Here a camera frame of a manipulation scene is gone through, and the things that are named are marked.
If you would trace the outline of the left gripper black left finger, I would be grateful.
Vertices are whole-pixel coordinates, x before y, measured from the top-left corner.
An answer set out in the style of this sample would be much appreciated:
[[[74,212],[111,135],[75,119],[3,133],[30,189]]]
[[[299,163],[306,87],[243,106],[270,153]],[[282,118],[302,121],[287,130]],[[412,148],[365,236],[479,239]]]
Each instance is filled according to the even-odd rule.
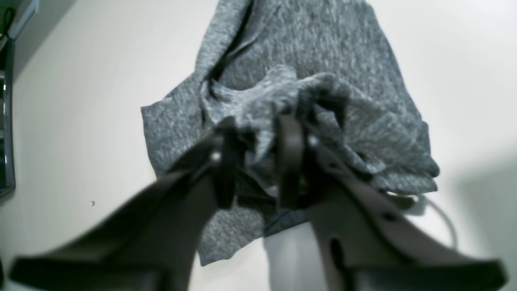
[[[186,291],[206,223],[230,208],[242,154],[233,117],[83,236],[15,260],[10,280],[43,291]]]

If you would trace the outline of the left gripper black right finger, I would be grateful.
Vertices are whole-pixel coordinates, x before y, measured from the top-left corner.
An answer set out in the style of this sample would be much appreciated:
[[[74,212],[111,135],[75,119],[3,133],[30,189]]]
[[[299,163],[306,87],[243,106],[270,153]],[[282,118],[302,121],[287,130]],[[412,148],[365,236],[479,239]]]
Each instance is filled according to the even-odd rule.
[[[498,259],[453,251],[410,223],[292,115],[275,120],[278,205],[304,210],[328,291],[498,291]]]

